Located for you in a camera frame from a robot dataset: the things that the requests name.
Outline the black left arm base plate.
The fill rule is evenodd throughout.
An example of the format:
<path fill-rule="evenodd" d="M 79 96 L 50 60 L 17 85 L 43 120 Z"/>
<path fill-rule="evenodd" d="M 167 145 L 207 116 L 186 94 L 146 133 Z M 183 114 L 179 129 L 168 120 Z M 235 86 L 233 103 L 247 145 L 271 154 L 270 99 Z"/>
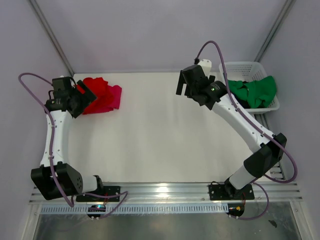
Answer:
<path fill-rule="evenodd" d="M 121 192 L 121 187 L 119 185 L 104 185 L 103 188 L 97 189 L 95 191 L 86 192 L 82 195 L 78 195 L 76 197 L 76 202 L 119 202 L 120 197 L 112 197 L 112 198 L 102 198 L 101 196 L 114 196 L 118 195 Z"/>

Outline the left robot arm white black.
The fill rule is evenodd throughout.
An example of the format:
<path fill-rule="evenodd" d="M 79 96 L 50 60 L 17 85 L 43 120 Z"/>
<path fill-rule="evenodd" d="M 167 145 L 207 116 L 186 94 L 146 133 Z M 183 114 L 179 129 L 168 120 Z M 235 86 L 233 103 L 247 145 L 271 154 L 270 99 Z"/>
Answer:
<path fill-rule="evenodd" d="M 31 179 L 46 200 L 63 196 L 87 195 L 101 200 L 105 189 L 98 175 L 85 175 L 70 165 L 69 132 L 72 120 L 84 113 L 96 99 L 81 81 L 72 77 L 52 80 L 53 91 L 45 103 L 47 134 L 45 150 L 38 168 L 31 170 Z"/>

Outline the green t shirt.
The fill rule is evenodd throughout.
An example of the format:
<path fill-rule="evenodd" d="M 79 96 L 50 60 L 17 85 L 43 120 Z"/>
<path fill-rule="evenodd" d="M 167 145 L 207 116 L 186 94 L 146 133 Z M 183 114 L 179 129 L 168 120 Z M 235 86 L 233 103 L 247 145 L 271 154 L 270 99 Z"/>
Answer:
<path fill-rule="evenodd" d="M 245 85 L 248 88 L 248 102 L 251 109 L 267 108 L 277 93 L 276 82 L 272 76 L 261 80 L 247 81 Z"/>

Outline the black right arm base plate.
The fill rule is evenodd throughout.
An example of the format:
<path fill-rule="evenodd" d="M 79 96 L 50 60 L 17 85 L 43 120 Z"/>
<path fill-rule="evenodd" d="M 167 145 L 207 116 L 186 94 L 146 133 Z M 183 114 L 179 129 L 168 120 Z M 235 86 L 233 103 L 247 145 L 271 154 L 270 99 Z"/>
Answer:
<path fill-rule="evenodd" d="M 234 188 L 229 182 L 212 181 L 208 185 L 209 198 L 212 201 L 254 200 L 255 195 L 251 184 L 241 189 Z"/>

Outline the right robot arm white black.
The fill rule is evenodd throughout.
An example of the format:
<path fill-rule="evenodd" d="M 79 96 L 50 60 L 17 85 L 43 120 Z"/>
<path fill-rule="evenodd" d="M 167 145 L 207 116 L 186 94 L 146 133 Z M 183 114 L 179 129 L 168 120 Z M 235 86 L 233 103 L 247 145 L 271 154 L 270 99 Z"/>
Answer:
<path fill-rule="evenodd" d="M 228 198 L 241 197 L 252 181 L 264 176 L 282 158 L 286 137 L 282 133 L 273 134 L 239 103 L 232 103 L 226 85 L 208 78 L 201 65 L 194 64 L 180 71 L 176 94 L 185 95 L 222 117 L 251 150 L 243 165 L 223 184 Z"/>

